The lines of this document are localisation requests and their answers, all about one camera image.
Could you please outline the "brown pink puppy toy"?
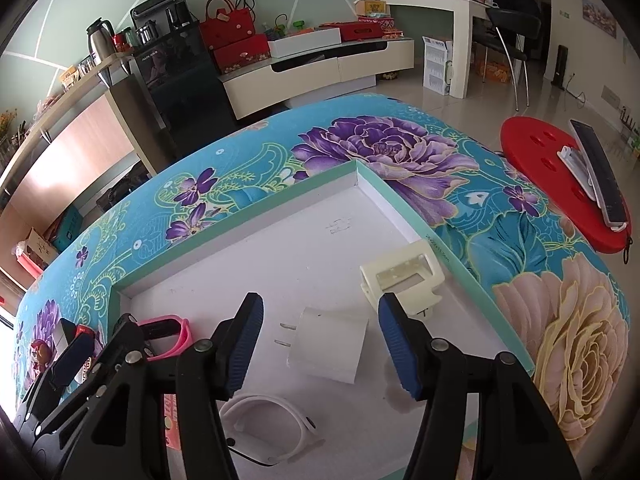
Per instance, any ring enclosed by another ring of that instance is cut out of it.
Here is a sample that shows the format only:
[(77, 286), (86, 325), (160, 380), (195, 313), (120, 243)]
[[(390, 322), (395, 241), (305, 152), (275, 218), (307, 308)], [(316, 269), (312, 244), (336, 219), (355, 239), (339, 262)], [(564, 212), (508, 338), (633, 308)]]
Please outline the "brown pink puppy toy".
[(46, 340), (35, 339), (30, 344), (30, 366), (36, 377), (43, 373), (53, 361), (55, 347)]

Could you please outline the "pink smart band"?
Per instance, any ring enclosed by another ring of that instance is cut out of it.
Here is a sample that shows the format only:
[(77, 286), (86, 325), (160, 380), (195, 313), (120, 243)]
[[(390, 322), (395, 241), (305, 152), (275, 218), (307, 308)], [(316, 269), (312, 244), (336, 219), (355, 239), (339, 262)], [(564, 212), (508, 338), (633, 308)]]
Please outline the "pink smart band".
[[(190, 322), (187, 318), (170, 314), (138, 321), (142, 330), (144, 353), (150, 362), (173, 358), (194, 343)], [(153, 341), (169, 339), (171, 346), (163, 351), (156, 351)]]

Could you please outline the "white smart band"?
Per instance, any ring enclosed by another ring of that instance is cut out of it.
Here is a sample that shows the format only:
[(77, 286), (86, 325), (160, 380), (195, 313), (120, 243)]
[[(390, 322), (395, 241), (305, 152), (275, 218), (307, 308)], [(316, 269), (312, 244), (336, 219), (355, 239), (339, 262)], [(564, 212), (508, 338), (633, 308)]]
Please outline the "white smart band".
[(229, 450), (259, 466), (299, 456), (318, 440), (314, 422), (278, 396), (243, 393), (219, 409)]

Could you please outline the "white charger plug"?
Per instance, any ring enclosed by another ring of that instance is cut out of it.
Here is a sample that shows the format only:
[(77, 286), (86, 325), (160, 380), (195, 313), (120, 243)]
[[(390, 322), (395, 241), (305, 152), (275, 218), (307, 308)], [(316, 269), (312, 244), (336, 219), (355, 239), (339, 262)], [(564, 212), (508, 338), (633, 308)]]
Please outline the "white charger plug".
[(353, 385), (368, 329), (361, 315), (306, 308), (295, 324), (279, 323), (291, 340), (275, 340), (288, 348), (286, 364), (307, 376)]

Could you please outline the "cream plastic clip holder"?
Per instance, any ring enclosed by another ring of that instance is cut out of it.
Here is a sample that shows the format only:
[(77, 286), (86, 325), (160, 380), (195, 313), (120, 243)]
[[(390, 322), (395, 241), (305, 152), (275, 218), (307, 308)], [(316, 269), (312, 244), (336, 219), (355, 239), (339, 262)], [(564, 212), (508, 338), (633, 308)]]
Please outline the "cream plastic clip holder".
[(442, 300), (435, 289), (445, 274), (428, 240), (421, 238), (360, 266), (361, 289), (378, 312), (386, 292), (393, 292), (409, 316), (429, 318)]

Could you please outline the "coral blue box cutter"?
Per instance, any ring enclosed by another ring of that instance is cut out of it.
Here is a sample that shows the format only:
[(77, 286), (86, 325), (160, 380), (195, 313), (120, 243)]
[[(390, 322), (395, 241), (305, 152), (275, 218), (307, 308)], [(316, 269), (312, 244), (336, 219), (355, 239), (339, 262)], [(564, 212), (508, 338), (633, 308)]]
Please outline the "coral blue box cutter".
[(164, 427), (166, 445), (172, 450), (180, 451), (177, 400), (174, 394), (164, 395)]

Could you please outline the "red paper bag floor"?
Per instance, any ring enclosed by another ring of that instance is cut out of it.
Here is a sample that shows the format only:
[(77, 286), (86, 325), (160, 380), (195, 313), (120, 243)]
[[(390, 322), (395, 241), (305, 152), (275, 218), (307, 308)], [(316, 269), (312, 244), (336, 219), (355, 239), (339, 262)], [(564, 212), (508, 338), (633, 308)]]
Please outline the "red paper bag floor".
[(13, 249), (17, 263), (33, 278), (40, 278), (56, 259), (58, 251), (34, 229)]

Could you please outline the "teal storage box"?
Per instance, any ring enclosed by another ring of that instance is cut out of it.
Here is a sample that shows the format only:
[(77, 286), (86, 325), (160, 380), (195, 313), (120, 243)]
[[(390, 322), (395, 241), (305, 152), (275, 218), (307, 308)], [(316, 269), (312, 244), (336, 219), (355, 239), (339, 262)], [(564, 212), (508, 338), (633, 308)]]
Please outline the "teal storage box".
[(78, 237), (81, 225), (81, 214), (74, 205), (70, 205), (46, 229), (43, 237), (57, 252), (64, 252)]

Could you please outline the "floral blue tablecloth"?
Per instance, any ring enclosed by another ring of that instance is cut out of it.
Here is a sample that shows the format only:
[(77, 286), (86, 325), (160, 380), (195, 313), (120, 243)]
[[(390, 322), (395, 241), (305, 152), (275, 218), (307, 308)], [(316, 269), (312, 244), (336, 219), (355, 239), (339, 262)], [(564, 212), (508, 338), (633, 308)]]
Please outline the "floral blue tablecloth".
[[(620, 286), (545, 192), (502, 156), (386, 96), (345, 96), (289, 110), (201, 148), (94, 222), (48, 266), (16, 317), (18, 407), (38, 377), (30, 344), (53, 359), (75, 330), (115, 333), (117, 281), (242, 209), (356, 162), (435, 232), (514, 329), (508, 350), (473, 356), (435, 337), (393, 292), (378, 325), (404, 390), (424, 407), (403, 479), (576, 479), (576, 454), (611, 399), (628, 354)], [(32, 460), (14, 419), (1, 423), (6, 479), (64, 479), (62, 460)]]

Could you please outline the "mint white tray box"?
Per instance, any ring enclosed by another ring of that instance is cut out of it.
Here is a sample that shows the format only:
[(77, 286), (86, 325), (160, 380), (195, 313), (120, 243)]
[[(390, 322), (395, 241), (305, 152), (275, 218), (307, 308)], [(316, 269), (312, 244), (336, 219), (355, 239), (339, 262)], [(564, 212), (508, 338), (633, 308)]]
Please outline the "mint white tray box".
[[(378, 316), (361, 289), (360, 266), (424, 238), (444, 269), (430, 333), (473, 356), (528, 354), (486, 290), (435, 232), (372, 171), (351, 162), (271, 195), (168, 249), (114, 285), (108, 314), (140, 321), (174, 314), (205, 338), (250, 292), (264, 322), (244, 393), (285, 398), (309, 417), (319, 440), (272, 467), (231, 452), (243, 479), (399, 479), (424, 411), (402, 390)], [(307, 376), (286, 364), (277, 340), (306, 308), (368, 319), (353, 385)]]

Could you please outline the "wooden shelf desk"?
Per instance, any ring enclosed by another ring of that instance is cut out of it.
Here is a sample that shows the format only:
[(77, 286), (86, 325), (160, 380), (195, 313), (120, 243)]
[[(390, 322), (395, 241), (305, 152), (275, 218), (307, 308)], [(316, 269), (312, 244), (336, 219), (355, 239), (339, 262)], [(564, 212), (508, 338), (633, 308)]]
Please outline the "wooden shelf desk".
[(1, 175), (1, 271), (32, 284), (12, 254), (43, 233), (108, 170), (136, 155), (155, 176), (175, 161), (166, 127), (134, 58), (113, 54), (37, 120)]

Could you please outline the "black cabinet appliance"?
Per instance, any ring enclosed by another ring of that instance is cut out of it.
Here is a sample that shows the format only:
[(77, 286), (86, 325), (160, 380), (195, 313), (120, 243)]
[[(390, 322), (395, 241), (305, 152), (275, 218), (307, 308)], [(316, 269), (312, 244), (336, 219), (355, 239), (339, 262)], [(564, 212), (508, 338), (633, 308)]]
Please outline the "black cabinet appliance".
[(178, 148), (192, 153), (235, 132), (226, 90), (186, 0), (145, 0), (130, 18), (140, 76)]

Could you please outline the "black phone on stand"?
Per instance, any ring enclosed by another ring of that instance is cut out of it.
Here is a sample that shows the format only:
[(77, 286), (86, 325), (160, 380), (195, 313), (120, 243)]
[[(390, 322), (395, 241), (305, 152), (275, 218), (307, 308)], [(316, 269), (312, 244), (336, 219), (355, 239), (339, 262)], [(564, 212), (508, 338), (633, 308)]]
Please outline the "black phone on stand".
[(628, 226), (628, 214), (620, 187), (593, 126), (577, 119), (568, 121), (577, 146), (563, 145), (556, 153), (560, 161), (601, 211), (605, 225), (613, 232)]

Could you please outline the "red round stool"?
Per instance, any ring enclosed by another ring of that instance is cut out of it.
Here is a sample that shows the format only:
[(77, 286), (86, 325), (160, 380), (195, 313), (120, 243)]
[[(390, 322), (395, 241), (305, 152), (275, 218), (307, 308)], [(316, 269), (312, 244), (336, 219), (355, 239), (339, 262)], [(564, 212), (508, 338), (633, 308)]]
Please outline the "red round stool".
[(559, 158), (564, 146), (578, 148), (572, 136), (543, 120), (513, 116), (502, 124), (500, 141), (508, 162), (546, 193), (555, 209), (573, 223), (594, 250), (616, 254), (625, 249), (631, 226), (620, 232), (606, 226), (597, 203)]

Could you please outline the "steel thermos kettle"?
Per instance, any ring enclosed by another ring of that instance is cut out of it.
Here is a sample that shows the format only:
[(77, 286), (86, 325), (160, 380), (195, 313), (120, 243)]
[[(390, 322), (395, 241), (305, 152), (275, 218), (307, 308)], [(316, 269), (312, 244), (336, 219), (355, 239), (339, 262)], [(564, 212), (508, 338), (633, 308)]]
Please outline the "steel thermos kettle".
[(113, 26), (109, 20), (98, 18), (87, 28), (89, 54), (96, 65), (116, 52)]

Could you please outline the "white tv stand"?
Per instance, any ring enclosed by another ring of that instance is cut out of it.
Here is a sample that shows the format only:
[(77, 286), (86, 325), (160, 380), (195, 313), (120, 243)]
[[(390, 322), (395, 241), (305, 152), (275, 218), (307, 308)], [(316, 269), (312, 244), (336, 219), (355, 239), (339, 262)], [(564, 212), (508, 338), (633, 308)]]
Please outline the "white tv stand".
[(375, 77), (414, 66), (410, 38), (348, 42), (280, 60), (259, 62), (220, 78), (236, 118), (310, 94), (348, 93), (375, 85)]

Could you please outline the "red gift bag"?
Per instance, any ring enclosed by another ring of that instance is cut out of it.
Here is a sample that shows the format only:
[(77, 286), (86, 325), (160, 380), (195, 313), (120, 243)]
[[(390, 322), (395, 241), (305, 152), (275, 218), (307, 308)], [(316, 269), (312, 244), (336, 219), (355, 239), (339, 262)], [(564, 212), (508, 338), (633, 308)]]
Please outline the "red gift bag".
[(207, 0), (200, 23), (204, 46), (222, 74), (265, 61), (271, 52), (265, 34), (256, 32), (252, 12), (231, 0)]

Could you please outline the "white cardboard box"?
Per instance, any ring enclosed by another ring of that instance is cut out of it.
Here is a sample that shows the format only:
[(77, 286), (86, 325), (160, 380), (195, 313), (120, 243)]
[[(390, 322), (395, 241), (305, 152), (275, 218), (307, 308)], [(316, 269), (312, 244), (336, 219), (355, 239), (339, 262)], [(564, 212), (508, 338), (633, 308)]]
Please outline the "white cardboard box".
[(446, 96), (452, 77), (452, 41), (422, 37), (423, 87)]

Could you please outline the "black chair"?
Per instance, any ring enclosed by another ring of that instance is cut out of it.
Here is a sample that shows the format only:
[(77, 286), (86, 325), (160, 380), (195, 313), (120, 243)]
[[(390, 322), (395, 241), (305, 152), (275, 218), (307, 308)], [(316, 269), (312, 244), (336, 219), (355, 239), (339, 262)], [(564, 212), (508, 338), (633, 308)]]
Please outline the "black chair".
[(511, 76), (515, 110), (518, 110), (520, 105), (518, 85), (520, 84), (521, 76), (524, 77), (525, 104), (529, 106), (529, 53), (527, 52), (526, 41), (535, 40), (538, 37), (541, 19), (535, 14), (504, 10), (495, 6), (488, 8), (486, 15), (491, 24), (491, 34), (485, 47), (492, 50), (501, 50), (506, 56)]

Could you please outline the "white desk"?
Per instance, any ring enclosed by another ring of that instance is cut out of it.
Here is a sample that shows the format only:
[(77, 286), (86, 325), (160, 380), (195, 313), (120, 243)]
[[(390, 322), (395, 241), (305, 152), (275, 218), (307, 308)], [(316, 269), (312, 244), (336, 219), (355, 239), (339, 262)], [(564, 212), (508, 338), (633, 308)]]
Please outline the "white desk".
[(475, 0), (384, 0), (407, 34), (452, 41), (450, 96), (464, 99), (471, 68), (475, 20), (488, 20), (488, 6)]

